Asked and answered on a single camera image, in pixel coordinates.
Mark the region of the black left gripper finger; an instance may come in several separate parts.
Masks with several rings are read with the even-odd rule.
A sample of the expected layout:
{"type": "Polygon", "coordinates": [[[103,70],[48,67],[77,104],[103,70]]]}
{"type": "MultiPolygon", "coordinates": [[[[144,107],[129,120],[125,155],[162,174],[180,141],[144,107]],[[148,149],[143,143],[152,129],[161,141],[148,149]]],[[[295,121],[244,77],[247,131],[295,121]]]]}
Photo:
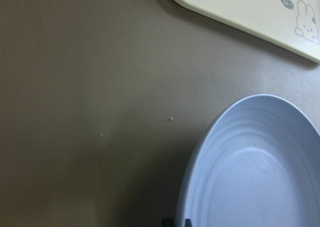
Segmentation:
{"type": "Polygon", "coordinates": [[[175,227],[175,221],[173,218],[163,218],[161,220],[161,227],[175,227]]]}

